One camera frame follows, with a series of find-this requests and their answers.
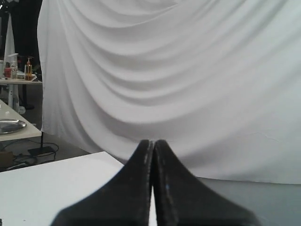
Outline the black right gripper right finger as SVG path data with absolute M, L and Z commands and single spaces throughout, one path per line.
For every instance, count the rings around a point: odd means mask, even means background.
M 153 151 L 153 189 L 159 226 L 259 226 L 246 208 L 199 181 L 165 140 Z

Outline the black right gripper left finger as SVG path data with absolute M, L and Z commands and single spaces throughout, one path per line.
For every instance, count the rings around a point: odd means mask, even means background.
M 104 186 L 61 210 L 56 226 L 147 226 L 151 205 L 153 142 L 142 140 Z

